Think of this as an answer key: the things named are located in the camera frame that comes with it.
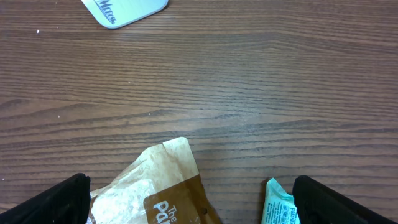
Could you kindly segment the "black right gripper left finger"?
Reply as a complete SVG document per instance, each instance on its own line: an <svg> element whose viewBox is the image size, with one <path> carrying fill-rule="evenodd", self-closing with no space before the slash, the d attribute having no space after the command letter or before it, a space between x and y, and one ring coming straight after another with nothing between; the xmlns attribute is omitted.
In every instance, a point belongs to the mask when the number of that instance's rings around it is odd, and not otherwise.
<svg viewBox="0 0 398 224"><path fill-rule="evenodd" d="M85 224L90 178L77 173L1 214L1 224Z"/></svg>

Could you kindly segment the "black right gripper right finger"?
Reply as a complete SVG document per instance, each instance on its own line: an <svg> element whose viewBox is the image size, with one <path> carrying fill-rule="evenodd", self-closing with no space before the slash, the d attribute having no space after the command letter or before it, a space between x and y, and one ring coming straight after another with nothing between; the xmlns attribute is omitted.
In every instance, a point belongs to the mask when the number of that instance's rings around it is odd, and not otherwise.
<svg viewBox="0 0 398 224"><path fill-rule="evenodd" d="M292 193L301 224L397 224L306 175Z"/></svg>

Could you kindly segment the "teal wet wipes pack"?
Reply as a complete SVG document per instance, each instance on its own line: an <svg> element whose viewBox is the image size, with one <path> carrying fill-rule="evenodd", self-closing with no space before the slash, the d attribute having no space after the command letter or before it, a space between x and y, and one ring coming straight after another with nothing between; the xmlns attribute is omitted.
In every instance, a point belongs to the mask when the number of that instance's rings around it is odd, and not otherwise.
<svg viewBox="0 0 398 224"><path fill-rule="evenodd" d="M300 224L294 197L275 178L271 178L266 184L261 224Z"/></svg>

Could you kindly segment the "brown nut snack bag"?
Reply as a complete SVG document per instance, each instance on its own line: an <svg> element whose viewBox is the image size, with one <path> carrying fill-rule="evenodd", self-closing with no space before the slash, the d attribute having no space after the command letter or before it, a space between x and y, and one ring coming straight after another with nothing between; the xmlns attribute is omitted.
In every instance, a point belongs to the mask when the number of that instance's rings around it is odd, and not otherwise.
<svg viewBox="0 0 398 224"><path fill-rule="evenodd" d="M109 185L90 193L88 223L220 223L187 138L144 150Z"/></svg>

